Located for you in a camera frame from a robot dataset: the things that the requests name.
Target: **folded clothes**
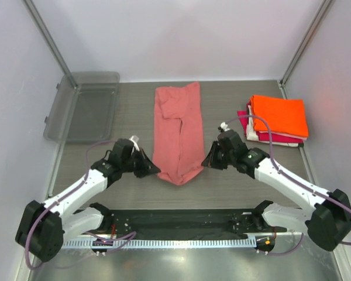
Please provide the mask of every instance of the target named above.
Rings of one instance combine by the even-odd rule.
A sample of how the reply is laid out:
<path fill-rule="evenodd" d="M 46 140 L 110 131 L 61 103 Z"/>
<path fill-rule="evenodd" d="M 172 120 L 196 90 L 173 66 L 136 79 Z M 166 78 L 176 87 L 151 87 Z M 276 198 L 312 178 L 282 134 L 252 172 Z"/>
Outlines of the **folded clothes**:
<path fill-rule="evenodd" d="M 309 134 L 302 100 L 284 100 L 253 95 L 250 103 L 252 113 L 266 120 L 272 132 L 307 139 Z M 268 131 L 265 124 L 258 119 L 253 121 L 253 128 L 256 132 Z"/>
<path fill-rule="evenodd" d="M 205 159 L 200 85 L 156 89 L 153 163 L 157 176 L 182 185 L 203 170 Z"/>
<path fill-rule="evenodd" d="M 251 105 L 248 103 L 247 104 L 247 111 L 250 115 L 252 115 L 252 108 Z M 249 122 L 249 128 L 255 132 L 253 129 L 253 120 L 254 118 L 250 117 L 250 122 Z M 267 132 L 255 132 L 257 136 L 259 137 L 260 141 L 269 141 L 269 133 Z M 288 142 L 288 143 L 303 143 L 303 140 L 301 138 L 293 138 L 291 136 L 284 136 L 280 133 L 272 133 L 271 134 L 271 139 L 273 142 Z"/>
<path fill-rule="evenodd" d="M 238 116 L 245 116 L 247 115 L 247 111 L 238 111 Z M 253 120 L 250 117 L 241 117 L 239 118 L 240 123 L 243 126 L 243 130 L 245 131 L 245 136 L 247 140 L 249 141 L 255 141 L 255 142 L 262 142 L 262 143 L 269 143 L 269 134 L 266 133 L 266 137 L 268 137 L 268 140 L 266 140 L 266 137 L 261 138 L 260 135 L 263 135 L 265 133 L 260 133 L 260 132 L 255 132 L 253 129 Z M 294 143 L 294 142 L 287 142 L 287 137 L 285 136 L 280 136 L 272 133 L 272 144 L 274 145 L 282 145 L 282 146 L 289 146 L 293 148 L 297 148 L 299 146 L 302 146 L 301 140 L 299 140 L 300 143 Z"/>

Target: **white robotic arm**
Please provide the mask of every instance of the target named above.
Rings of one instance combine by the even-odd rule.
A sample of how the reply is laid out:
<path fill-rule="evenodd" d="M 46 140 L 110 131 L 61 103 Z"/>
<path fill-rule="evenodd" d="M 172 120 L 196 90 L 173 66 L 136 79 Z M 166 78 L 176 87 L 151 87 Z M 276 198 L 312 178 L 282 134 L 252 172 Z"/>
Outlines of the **white robotic arm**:
<path fill-rule="evenodd" d="M 219 170 L 233 166 L 240 173 L 272 186 L 300 207 L 289 208 L 272 201 L 262 202 L 253 211 L 258 229 L 284 227 L 308 235 L 324 250 L 334 250 L 351 231 L 351 214 L 315 193 L 332 198 L 351 209 L 348 196 L 338 189 L 330 192 L 309 183 L 275 160 L 272 161 L 261 149 L 248 149 L 238 133 L 226 125 L 221 124 L 219 130 L 218 140 L 213 142 L 203 166 Z"/>
<path fill-rule="evenodd" d="M 95 229 L 108 229 L 112 225 L 111 211 L 93 203 L 78 213 L 78 209 L 94 195 L 104 191 L 123 173 L 133 172 L 138 178 L 160 172 L 138 147 L 137 137 L 119 139 L 108 158 L 95 162 L 87 174 L 60 194 L 43 203 L 30 202 L 22 215 L 16 234 L 16 242 L 25 247 L 30 236 L 29 250 L 42 262 L 51 260 L 61 249 L 63 242 Z M 48 208 L 52 207 L 38 223 L 31 235 L 34 222 Z"/>

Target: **orange folded shirt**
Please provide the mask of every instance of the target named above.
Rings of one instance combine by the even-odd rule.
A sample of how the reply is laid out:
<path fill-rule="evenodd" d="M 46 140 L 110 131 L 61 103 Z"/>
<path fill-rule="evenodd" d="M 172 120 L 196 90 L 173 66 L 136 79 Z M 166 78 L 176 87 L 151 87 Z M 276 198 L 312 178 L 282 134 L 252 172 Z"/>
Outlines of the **orange folded shirt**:
<path fill-rule="evenodd" d="M 263 118 L 270 129 L 276 133 L 308 137 L 307 120 L 302 100 L 283 100 L 262 95 L 253 95 L 250 99 L 252 113 Z M 267 127 L 262 121 L 254 119 L 256 132 L 267 132 Z"/>

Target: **pink folded cloth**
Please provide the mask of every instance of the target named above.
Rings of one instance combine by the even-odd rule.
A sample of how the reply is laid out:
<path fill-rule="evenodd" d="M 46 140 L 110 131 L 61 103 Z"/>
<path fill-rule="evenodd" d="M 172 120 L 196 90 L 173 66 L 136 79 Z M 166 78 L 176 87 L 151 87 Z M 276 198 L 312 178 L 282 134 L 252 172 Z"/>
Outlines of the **pink folded cloth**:
<path fill-rule="evenodd" d="M 247 115 L 247 111 L 238 111 L 238 116 Z M 253 129 L 252 118 L 242 117 L 239 118 L 240 123 L 243 126 L 243 130 L 245 131 L 245 135 L 247 140 L 256 141 L 262 143 L 269 143 L 269 134 L 268 133 L 260 133 L 255 132 Z M 290 146 L 297 148 L 303 145 L 301 139 L 290 138 L 286 136 L 281 136 L 276 133 L 272 133 L 272 141 L 274 145 L 282 145 L 282 146 Z"/>
<path fill-rule="evenodd" d="M 157 88 L 152 161 L 158 177 L 180 186 L 203 170 L 204 159 L 199 83 Z"/>

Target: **metal pole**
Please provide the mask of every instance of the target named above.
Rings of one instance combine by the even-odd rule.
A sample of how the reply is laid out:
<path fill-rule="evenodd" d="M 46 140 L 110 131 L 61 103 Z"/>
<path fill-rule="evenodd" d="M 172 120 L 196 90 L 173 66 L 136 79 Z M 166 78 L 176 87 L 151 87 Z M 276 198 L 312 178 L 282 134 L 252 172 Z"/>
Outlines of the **metal pole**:
<path fill-rule="evenodd" d="M 61 67 L 63 73 L 66 75 L 66 77 L 68 78 L 68 80 L 69 80 L 70 84 L 73 86 L 73 88 L 77 88 L 78 87 L 77 82 L 75 81 L 73 75 L 71 74 L 71 72 L 68 68 L 68 65 L 66 65 L 65 60 L 63 59 L 59 49 L 57 48 L 55 42 L 53 41 L 53 38 L 52 38 L 51 34 L 49 33 L 46 24 L 43 22 L 43 19 L 40 16 L 38 10 L 36 9 L 33 1 L 32 0 L 23 0 L 23 3 L 25 4 L 27 9 L 29 10 L 33 20 L 35 21 L 35 24 L 39 28 L 40 33 L 43 35 L 43 38 L 45 39 L 49 49 L 51 50 L 54 58 L 58 62 L 59 66 Z"/>
<path fill-rule="evenodd" d="M 312 21 L 310 27 L 307 30 L 307 33 L 305 34 L 305 36 L 302 40 L 302 43 L 300 44 L 298 50 L 296 51 L 294 57 L 292 58 L 291 63 L 288 66 L 284 77 L 280 81 L 282 86 L 286 85 L 286 82 L 288 81 L 290 75 L 293 73 L 300 58 L 304 54 L 306 48 L 309 46 L 313 36 L 316 34 L 316 31 L 320 27 L 321 22 L 325 18 L 326 14 L 329 12 L 329 10 L 334 2 L 335 2 L 335 0 L 324 0 L 323 3 L 321 4 L 320 8 L 317 11 L 316 16 L 314 17 L 314 20 Z"/>

